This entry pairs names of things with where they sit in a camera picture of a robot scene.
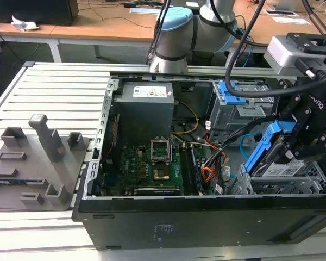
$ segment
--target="motherboard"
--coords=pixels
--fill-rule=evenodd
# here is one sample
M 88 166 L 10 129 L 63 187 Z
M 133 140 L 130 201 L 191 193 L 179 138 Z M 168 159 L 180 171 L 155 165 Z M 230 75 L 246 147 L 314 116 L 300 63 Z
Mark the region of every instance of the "motherboard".
M 211 194 L 200 174 L 205 162 L 202 146 L 187 147 L 155 140 L 124 145 L 115 169 L 104 173 L 103 196 L 183 196 Z

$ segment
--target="gray plastic holder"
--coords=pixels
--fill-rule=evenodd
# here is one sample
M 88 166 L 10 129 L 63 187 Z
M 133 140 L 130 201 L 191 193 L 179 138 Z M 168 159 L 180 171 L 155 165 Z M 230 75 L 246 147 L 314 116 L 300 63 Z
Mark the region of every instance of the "gray plastic holder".
M 33 115 L 37 135 L 8 127 L 1 136 L 0 209 L 66 210 L 89 139 L 81 133 L 59 136 L 46 115 Z

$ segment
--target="black box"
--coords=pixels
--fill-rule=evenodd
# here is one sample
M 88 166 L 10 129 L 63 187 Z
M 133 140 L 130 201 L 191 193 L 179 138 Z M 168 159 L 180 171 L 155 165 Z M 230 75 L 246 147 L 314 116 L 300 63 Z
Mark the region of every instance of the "black box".
M 21 21 L 70 26 L 78 13 L 77 0 L 0 0 L 0 23 Z

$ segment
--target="yellow wire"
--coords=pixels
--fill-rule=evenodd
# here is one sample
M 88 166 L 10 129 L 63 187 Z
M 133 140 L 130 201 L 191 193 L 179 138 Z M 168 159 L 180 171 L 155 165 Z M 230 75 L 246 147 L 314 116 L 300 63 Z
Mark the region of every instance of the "yellow wire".
M 189 133 L 191 133 L 191 132 L 194 132 L 194 131 L 198 128 L 198 125 L 199 125 L 199 119 L 198 119 L 197 114 L 196 114 L 196 113 L 191 109 L 191 107 L 188 106 L 186 103 L 184 103 L 184 102 L 179 102 L 179 103 L 182 103 L 184 106 L 186 106 L 186 107 L 191 111 L 191 113 L 193 113 L 193 115 L 194 115 L 195 118 L 196 118 L 196 125 L 195 125 L 195 127 L 194 127 L 193 129 L 191 129 L 191 130 L 186 130 L 186 131 L 183 131 L 183 132 L 172 132 L 172 134 L 189 134 Z

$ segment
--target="floor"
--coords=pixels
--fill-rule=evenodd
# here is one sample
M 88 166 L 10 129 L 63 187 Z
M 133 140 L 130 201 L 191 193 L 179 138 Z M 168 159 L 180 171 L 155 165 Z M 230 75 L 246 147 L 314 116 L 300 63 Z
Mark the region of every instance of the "floor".
M 21 59 L 21 62 L 14 56 L 7 44 L 2 45 L 3 52 L 0 54 L 0 95 L 17 74 L 22 64 L 25 61 L 45 61 L 53 62 L 49 46 L 42 43 L 24 43 L 24 42 L 9 42 L 16 55 Z M 146 48 L 139 47 L 103 47 L 100 46 L 100 52 L 103 57 L 96 58 L 93 46 L 84 45 L 60 45 L 60 53 L 62 60 L 66 63 L 117 63 L 117 64 L 145 64 L 146 63 Z M 204 65 L 205 57 L 203 54 L 192 60 L 192 53 L 187 56 L 188 64 Z M 237 64 L 242 66 L 247 55 L 239 58 Z M 267 66 L 265 62 L 260 61 L 254 63 L 253 57 L 248 61 L 249 67 Z M 212 66 L 224 66 L 225 55 L 223 53 L 214 54 L 212 58 Z

